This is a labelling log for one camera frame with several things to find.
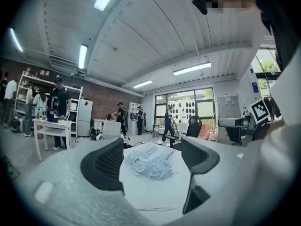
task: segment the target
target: light blue cloth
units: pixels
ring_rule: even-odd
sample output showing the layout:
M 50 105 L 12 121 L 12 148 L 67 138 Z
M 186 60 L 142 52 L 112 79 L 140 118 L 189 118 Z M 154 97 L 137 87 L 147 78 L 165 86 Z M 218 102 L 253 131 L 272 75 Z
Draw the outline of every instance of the light blue cloth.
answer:
M 155 153 L 156 147 L 131 152 L 125 159 L 125 163 L 137 173 L 153 180 L 165 180 L 173 172 L 171 163 L 167 160 L 174 152 L 172 148 L 166 148 L 159 156 L 150 160 L 150 155 Z

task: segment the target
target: white refrigerator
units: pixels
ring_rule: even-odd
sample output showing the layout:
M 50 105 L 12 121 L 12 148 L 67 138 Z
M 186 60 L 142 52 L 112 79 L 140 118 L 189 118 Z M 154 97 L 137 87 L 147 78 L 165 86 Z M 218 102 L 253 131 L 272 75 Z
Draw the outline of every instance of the white refrigerator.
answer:
M 92 113 L 93 101 L 81 99 L 79 102 L 79 115 L 77 121 L 77 135 L 78 137 L 90 136 L 90 122 Z

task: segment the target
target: ceiling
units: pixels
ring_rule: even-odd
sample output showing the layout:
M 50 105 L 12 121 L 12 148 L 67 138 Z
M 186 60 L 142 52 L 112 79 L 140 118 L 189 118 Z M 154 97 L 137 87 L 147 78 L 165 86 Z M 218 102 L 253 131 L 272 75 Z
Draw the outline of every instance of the ceiling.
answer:
M 263 38 L 256 9 L 209 10 L 205 16 L 191 0 L 111 0 L 100 11 L 95 1 L 27 0 L 11 23 L 24 53 L 16 51 L 7 33 L 0 55 L 57 70 L 50 56 L 77 64 L 85 44 L 87 78 L 141 92 L 212 78 L 240 79 Z M 205 62 L 212 66 L 173 74 Z M 147 80 L 153 83 L 133 88 Z

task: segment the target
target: white wall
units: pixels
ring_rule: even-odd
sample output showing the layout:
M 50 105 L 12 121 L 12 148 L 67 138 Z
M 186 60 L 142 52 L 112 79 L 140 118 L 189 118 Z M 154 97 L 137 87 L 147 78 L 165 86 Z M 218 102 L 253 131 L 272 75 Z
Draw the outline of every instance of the white wall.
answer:
M 146 121 L 146 130 L 152 129 L 152 125 L 154 123 L 154 116 L 155 116 L 155 96 L 161 95 L 161 94 L 169 94 L 169 93 L 175 93 L 180 91 L 187 91 L 187 90 L 193 90 L 193 89 L 202 89 L 202 88 L 208 88 L 213 87 L 214 91 L 214 99 L 216 101 L 216 98 L 218 97 L 224 97 L 227 95 L 230 96 L 237 96 L 239 100 L 239 108 L 241 111 L 241 114 L 244 110 L 244 107 L 248 108 L 250 104 L 255 102 L 255 96 L 253 92 L 252 82 L 257 82 L 257 78 L 255 73 L 251 73 L 250 69 L 247 70 L 247 72 L 244 74 L 242 79 L 240 81 L 238 80 L 232 80 L 232 81 L 224 81 L 224 82 L 215 82 L 212 84 L 206 84 L 206 85 L 198 85 L 194 87 L 189 87 L 185 89 L 173 89 L 171 91 L 165 91 L 160 93 L 154 93 L 146 95 L 144 98 L 142 98 L 142 105 L 143 109 L 146 112 L 147 115 L 147 121 Z

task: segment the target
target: white sneaker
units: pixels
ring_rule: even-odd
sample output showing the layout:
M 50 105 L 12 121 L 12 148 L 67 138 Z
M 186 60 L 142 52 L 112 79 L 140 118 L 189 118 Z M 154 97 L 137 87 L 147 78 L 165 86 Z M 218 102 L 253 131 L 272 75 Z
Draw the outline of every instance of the white sneaker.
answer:
M 61 147 L 60 146 L 54 146 L 52 149 L 54 150 L 54 151 L 56 151 L 56 150 L 58 150 L 58 149 L 60 149 Z

